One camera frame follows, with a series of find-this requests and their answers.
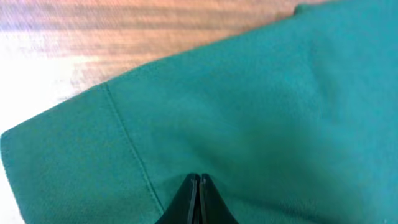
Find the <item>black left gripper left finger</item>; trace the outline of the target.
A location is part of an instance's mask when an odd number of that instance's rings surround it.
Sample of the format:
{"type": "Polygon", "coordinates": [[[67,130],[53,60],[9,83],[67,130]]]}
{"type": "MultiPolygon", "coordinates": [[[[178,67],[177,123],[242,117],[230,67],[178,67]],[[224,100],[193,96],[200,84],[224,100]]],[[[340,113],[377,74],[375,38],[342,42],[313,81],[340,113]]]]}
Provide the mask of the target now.
{"type": "Polygon", "coordinates": [[[200,176],[188,174],[170,205],[155,224],[194,224],[198,223],[198,186],[200,176]]]}

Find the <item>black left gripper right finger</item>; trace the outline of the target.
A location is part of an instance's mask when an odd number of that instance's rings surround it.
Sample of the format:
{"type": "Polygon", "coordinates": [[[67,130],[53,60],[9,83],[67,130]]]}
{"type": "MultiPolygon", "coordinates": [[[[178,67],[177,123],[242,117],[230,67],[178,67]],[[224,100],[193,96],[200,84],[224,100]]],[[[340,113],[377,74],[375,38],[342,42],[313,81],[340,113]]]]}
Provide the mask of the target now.
{"type": "Polygon", "coordinates": [[[202,224],[238,224],[209,174],[201,175],[199,198],[202,224]]]}

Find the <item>green cloth garment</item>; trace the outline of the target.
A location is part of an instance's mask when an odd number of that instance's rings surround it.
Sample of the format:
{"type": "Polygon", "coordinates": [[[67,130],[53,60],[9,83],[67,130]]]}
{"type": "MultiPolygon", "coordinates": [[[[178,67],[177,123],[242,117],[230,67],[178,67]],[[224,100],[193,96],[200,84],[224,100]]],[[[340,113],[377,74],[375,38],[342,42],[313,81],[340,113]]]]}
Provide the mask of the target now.
{"type": "Polygon", "coordinates": [[[331,1],[1,136],[26,223],[155,223],[207,173],[240,223],[397,222],[397,2],[331,1]]]}

